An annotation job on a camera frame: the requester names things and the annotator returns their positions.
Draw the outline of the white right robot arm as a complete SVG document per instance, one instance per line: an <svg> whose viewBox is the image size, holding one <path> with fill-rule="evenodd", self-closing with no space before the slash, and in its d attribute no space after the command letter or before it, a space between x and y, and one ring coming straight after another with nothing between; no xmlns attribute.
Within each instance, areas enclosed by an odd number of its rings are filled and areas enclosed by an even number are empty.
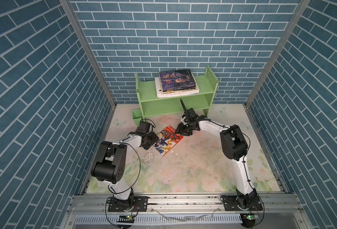
<svg viewBox="0 0 337 229"><path fill-rule="evenodd" d="M191 136L193 131L206 131L219 137L223 154L230 160L235 172L238 207L250 210L256 203L263 207L264 202L250 179L247 160L250 141L246 141L247 135L238 125L226 126L216 123L205 115L198 115L192 108L183 107L183 110L184 114L175 133Z"/></svg>

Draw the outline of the purple book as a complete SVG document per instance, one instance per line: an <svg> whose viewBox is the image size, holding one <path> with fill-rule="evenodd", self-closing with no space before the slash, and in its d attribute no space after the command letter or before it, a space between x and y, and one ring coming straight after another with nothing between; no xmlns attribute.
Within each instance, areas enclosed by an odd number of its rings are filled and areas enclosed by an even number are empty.
<svg viewBox="0 0 337 229"><path fill-rule="evenodd" d="M196 90L197 88L197 83L190 69L160 72L159 79L164 93Z"/></svg>

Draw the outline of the metal base rail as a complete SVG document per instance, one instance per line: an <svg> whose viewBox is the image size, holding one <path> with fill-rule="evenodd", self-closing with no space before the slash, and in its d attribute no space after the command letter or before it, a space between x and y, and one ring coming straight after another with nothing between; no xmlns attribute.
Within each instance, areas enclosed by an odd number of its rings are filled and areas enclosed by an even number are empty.
<svg viewBox="0 0 337 229"><path fill-rule="evenodd" d="M110 196L74 196L63 229L309 229L294 194L266 193L249 210L230 194L137 194L133 210L122 211Z"/></svg>

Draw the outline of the metal corner frame post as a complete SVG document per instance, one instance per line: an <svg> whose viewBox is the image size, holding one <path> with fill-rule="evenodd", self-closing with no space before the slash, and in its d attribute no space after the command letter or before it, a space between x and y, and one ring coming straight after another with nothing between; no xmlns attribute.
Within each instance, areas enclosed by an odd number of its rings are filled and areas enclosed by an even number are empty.
<svg viewBox="0 0 337 229"><path fill-rule="evenodd" d="M288 39L290 38L292 32L294 31L295 27L297 26L297 23L301 19L303 13L305 12L306 8L308 7L310 3L310 0L301 0L299 1L297 7L295 8L294 13L292 14L292 17L290 18L290 21L287 23L281 37L279 38L275 49L271 53L267 63L265 64L262 72L259 75L258 80L254 84L253 89L251 90L246 102L245 102L245 108L249 109L252 102L255 99L256 94L259 92L262 84L265 82L268 74L270 73L270 70L274 66L277 58L279 57L280 53L282 52L283 48L285 47Z"/></svg>
<svg viewBox="0 0 337 229"><path fill-rule="evenodd" d="M78 18L74 12L74 9L72 7L72 4L70 1L67 1L67 0L60 0L60 4L78 38L78 41L80 42L85 54L86 54L86 57L88 59L88 61L90 62L91 64L91 67L93 69L93 71L95 72L96 76L97 76L97 79L98 81L100 82L104 92L105 92L105 95L107 96L107 99L108 101L110 102L111 106L113 109L115 109L116 107L116 102L108 88L108 85L106 83L106 80L102 74L102 71L97 63L97 60L94 56L94 53L88 43L88 40L83 32L83 29L78 21Z"/></svg>

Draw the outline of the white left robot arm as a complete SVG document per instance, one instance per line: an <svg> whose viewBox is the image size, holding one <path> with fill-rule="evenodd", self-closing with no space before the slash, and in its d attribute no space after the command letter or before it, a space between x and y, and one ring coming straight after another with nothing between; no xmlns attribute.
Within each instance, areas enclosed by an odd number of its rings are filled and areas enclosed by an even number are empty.
<svg viewBox="0 0 337 229"><path fill-rule="evenodd" d="M128 152L136 148L148 150L158 141L154 133L156 125L150 119L140 120L134 132L119 141L101 142L91 165L91 176L107 185L113 196L107 201L112 211L132 211L139 208L132 185L123 178Z"/></svg>

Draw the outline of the yellow illustrated history book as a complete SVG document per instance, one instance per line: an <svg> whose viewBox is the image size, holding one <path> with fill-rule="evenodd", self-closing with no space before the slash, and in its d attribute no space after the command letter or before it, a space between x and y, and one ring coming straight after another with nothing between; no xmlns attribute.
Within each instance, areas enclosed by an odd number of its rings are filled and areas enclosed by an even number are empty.
<svg viewBox="0 0 337 229"><path fill-rule="evenodd" d="M159 77L162 94L198 93L199 87L192 75L171 77L164 74Z"/></svg>

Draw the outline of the red manga comic book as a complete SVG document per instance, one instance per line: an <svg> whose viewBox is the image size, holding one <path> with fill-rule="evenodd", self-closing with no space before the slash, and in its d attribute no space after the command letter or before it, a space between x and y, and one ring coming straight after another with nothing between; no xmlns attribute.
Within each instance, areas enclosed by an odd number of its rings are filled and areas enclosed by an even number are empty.
<svg viewBox="0 0 337 229"><path fill-rule="evenodd" d="M183 140L183 136L177 134L176 129L172 126L167 126L157 136L159 139L153 146L162 156L165 156Z"/></svg>

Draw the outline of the green shelf rack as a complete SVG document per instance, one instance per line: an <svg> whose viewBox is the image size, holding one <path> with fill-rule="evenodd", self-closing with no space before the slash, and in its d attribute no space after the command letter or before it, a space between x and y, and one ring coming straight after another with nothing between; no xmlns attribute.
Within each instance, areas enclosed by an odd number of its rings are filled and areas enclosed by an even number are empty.
<svg viewBox="0 0 337 229"><path fill-rule="evenodd" d="M219 79L209 66L206 67L204 75L194 78L199 88L197 94L179 94L174 97L159 98L157 97L156 83L154 81L141 81L136 73L136 93L140 112L134 110L134 122L138 124L139 120L153 116L183 113L184 109L181 102L187 108L202 110L205 115L208 115L219 86Z"/></svg>

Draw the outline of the white book brown stripes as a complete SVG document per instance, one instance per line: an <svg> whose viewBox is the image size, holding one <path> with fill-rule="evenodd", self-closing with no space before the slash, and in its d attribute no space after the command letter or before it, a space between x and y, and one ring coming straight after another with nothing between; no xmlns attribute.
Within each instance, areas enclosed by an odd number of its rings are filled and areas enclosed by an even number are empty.
<svg viewBox="0 0 337 229"><path fill-rule="evenodd" d="M200 92L199 88L196 87L194 90L183 90L163 93L159 78L155 78L156 93L158 98L169 98L169 97L178 97L184 95L198 94Z"/></svg>

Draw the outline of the metal corner frame post left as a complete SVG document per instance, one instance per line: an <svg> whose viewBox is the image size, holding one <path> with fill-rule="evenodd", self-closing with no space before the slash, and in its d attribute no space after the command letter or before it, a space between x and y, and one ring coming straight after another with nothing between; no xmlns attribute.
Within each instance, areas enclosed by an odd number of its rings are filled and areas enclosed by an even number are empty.
<svg viewBox="0 0 337 229"><path fill-rule="evenodd" d="M78 38L78 41L80 42L85 54L86 54L86 57L88 59L88 61L90 62L91 64L91 67L93 69L93 71L95 72L96 76L97 76L97 79L98 81L100 82L104 92L105 92L105 95L107 96L107 99L108 101L110 102L111 106L113 109L115 109L116 107L116 102L108 88L108 85L106 83L106 80L102 74L102 71L97 63L97 60L94 56L94 53L88 43L88 40L83 32L83 29L78 21L78 18L74 12L74 9L72 7L72 4L70 1L67 1L67 0L60 0L60 4Z"/></svg>

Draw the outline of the metal corner frame post right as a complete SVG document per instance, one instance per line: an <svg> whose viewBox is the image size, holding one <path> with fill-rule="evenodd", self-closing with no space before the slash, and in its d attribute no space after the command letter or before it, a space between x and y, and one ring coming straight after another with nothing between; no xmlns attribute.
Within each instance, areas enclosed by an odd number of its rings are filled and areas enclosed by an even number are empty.
<svg viewBox="0 0 337 229"><path fill-rule="evenodd" d="M268 74L270 73L270 70L274 66L277 58L279 57L280 53L282 52L283 48L285 47L288 39L290 38L292 32L294 31L295 27L297 26L297 23L301 19L303 13L305 12L306 8L308 7L310 3L310 0L301 0L299 1L297 7L295 8L294 13L292 14L292 17L290 18L290 21L287 23L281 37L279 38L275 49L271 53L267 63L265 64L262 72L259 75L258 80L254 84L253 89L251 90L246 102L245 102L245 108L249 109L252 102L255 99L256 94L259 92L262 84L265 82Z"/></svg>

